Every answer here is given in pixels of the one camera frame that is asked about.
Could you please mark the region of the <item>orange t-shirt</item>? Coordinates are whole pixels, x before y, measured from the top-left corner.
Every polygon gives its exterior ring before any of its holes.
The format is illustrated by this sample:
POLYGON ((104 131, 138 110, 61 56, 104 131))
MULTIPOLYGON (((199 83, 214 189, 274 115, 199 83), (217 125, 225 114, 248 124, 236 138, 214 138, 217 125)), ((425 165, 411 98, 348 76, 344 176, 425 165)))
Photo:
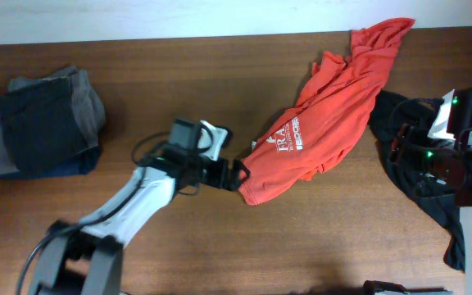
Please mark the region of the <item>orange t-shirt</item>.
POLYGON ((323 53, 294 106, 243 160, 250 173, 241 176, 238 191, 248 205, 268 202, 298 180, 334 168, 354 148, 414 23, 396 18, 353 30, 348 56, 323 53))

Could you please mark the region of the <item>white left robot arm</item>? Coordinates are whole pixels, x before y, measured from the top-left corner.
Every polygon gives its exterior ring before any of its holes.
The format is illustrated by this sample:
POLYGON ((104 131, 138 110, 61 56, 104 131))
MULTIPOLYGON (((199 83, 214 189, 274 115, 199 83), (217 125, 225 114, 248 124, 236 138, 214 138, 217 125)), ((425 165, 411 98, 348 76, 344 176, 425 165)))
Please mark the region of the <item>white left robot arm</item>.
POLYGON ((229 164, 219 151, 218 144, 158 143, 135 160, 132 178, 103 206, 75 224, 51 226, 22 269, 38 262, 28 292, 120 294, 125 248, 155 213, 188 186, 235 191, 249 178, 241 161, 229 164))

